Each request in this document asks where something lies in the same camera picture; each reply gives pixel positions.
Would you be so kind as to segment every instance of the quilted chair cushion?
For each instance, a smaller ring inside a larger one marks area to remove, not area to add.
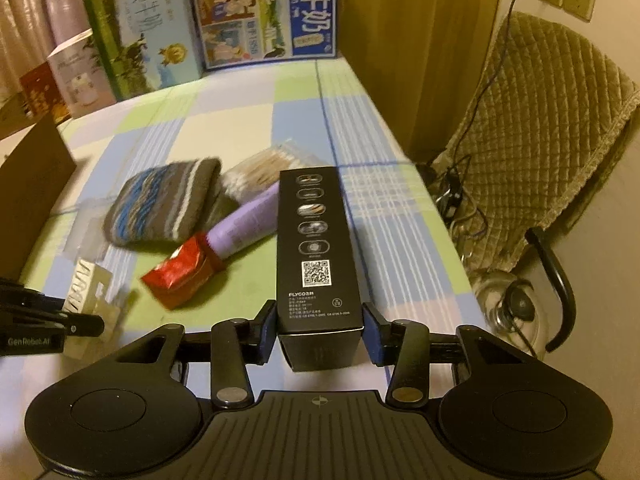
[[[504,27],[476,96],[498,64]],[[464,187],[489,223],[483,238],[467,241],[468,270],[511,270],[526,246],[526,229],[548,228],[567,208],[640,104],[638,85],[564,25],[514,12],[507,49],[457,154],[457,160],[472,154]],[[475,102],[437,165],[450,164]],[[471,210],[465,200],[459,216]],[[475,215],[468,232],[481,227]]]

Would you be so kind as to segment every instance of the striped knit fabric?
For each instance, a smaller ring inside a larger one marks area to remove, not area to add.
[[[142,171],[126,181],[109,209],[104,219],[107,240],[116,246],[139,241],[182,243],[196,228],[211,228],[234,207],[226,204],[219,180],[217,158]]]

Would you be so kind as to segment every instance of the white plastic holder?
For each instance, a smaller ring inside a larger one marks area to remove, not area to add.
[[[122,312],[122,309],[104,299],[111,283],[111,277],[111,273],[107,269],[79,258],[65,303],[62,306],[63,312],[100,316],[104,321],[104,331],[99,338],[104,342],[111,339]],[[91,337],[67,337],[64,355],[73,359],[81,359],[91,339]]]

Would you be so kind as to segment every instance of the qr code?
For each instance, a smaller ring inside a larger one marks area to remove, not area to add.
[[[302,286],[331,285],[329,260],[302,262]]]

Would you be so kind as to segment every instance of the blue milk box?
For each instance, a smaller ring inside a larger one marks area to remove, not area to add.
[[[337,0],[194,0],[206,68],[335,57]]]

